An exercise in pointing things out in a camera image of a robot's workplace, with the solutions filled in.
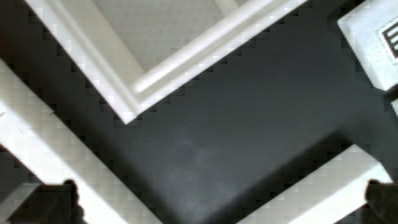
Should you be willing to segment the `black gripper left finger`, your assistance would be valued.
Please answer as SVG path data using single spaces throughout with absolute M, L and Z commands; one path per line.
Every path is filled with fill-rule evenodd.
M 78 199 L 73 180 L 60 185 L 39 185 L 7 217 L 9 224 L 87 224 Z

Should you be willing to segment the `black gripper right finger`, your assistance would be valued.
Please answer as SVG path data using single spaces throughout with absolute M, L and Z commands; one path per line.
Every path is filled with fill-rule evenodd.
M 398 184 L 368 181 L 361 224 L 398 224 Z

